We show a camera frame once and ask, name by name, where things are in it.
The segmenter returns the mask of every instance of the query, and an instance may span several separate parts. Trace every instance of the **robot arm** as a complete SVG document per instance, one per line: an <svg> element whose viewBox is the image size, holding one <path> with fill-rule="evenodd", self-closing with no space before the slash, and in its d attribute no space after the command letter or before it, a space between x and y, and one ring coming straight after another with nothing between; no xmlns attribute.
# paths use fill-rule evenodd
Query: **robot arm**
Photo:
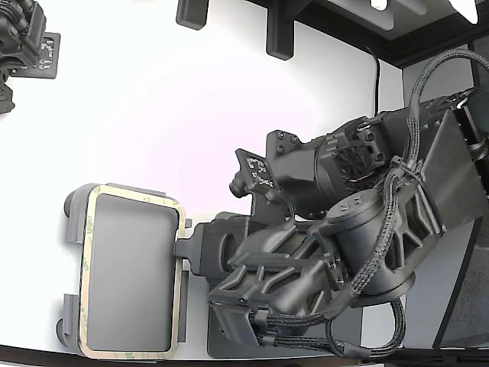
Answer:
<svg viewBox="0 0 489 367"><path fill-rule="evenodd" d="M209 302L229 339L362 359L400 345L399 297L416 267L444 234L489 209L489 92L419 104L429 75L454 57L489 67L471 51L448 51L423 71L409 108L356 119L308 143L271 132L266 158L236 151L241 170L230 189L253 196L251 215L200 223L175 247L194 274L221 280ZM334 339L333 320L347 307L384 303L396 319L386 346ZM325 338L303 337L320 323Z"/></svg>

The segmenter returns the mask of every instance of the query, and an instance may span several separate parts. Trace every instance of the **white surface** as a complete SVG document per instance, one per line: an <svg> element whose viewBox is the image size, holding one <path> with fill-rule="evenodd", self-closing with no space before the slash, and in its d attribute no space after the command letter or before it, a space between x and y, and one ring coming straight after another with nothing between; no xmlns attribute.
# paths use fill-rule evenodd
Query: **white surface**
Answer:
<svg viewBox="0 0 489 367"><path fill-rule="evenodd" d="M211 0L201 31L176 24L176 0L41 4L62 34L58 77L9 80L17 108L0 118L0 345L66 352L54 326L80 257L68 193L115 182L166 191L194 223L249 213L228 190L234 150L264 155L276 128L306 141L371 115L374 61L302 24L295 57L269 57L266 11L243 0ZM402 105L401 72L383 63L381 108ZM175 359L207 356L206 283L189 286L195 329Z"/></svg>
<svg viewBox="0 0 489 367"><path fill-rule="evenodd" d="M479 17L475 0L450 0L453 8L462 14L472 24L477 24Z"/></svg>

